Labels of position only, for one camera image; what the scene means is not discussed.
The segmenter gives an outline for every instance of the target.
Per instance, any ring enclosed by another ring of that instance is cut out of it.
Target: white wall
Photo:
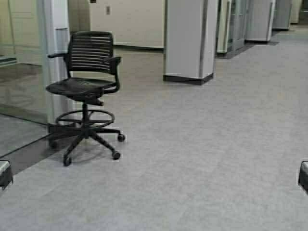
[[[164,46],[165,0],[98,0],[90,4],[90,21],[91,30],[111,31],[117,44]]]

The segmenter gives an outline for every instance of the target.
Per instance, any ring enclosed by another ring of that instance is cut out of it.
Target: glass partition
[[[0,114],[47,123],[38,0],[0,0]]]

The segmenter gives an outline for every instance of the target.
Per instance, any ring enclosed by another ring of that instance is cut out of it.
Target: door
[[[244,46],[247,25],[247,12],[249,0],[236,0],[235,27],[233,33],[233,50]]]

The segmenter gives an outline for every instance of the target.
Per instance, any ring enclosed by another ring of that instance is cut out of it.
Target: baseboard
[[[246,43],[255,43],[255,44],[267,44],[269,41],[266,40],[245,40]]]
[[[179,83],[187,83],[187,84],[193,84],[193,85],[199,85],[199,86],[207,83],[213,78],[214,78],[214,73],[204,78],[201,78],[201,79],[164,75],[164,81],[167,81],[167,82],[179,82]]]
[[[288,28],[275,28],[273,30],[274,31],[289,31],[290,29],[288,29]]]
[[[138,46],[128,46],[128,45],[116,45],[114,44],[114,48],[129,50],[129,51],[158,51],[164,52],[164,48],[157,47],[138,47]]]

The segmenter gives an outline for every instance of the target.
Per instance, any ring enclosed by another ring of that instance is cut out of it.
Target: black chair
[[[83,139],[91,137],[110,149],[114,160],[119,159],[121,154],[98,135],[114,133],[118,134],[117,138],[120,142],[125,140],[125,136],[120,130],[105,128],[114,122],[115,116],[103,110],[88,110],[88,104],[103,106],[103,102],[99,98],[104,94],[115,93],[120,89],[117,66],[121,62],[121,57],[113,57],[112,34],[94,31],[74,33],[71,37],[68,53],[52,54],[48,57],[62,57],[64,59],[68,78],[49,85],[46,88],[47,91],[83,103],[82,110],[62,114],[56,119],[55,125],[49,124],[50,147],[57,147],[55,140],[77,136],[63,157],[64,166],[69,166],[72,163],[71,152]],[[115,81],[71,77],[71,71],[108,73],[115,77]],[[68,117],[77,113],[82,113],[81,119]],[[94,113],[107,115],[110,118],[107,120],[91,120]]]

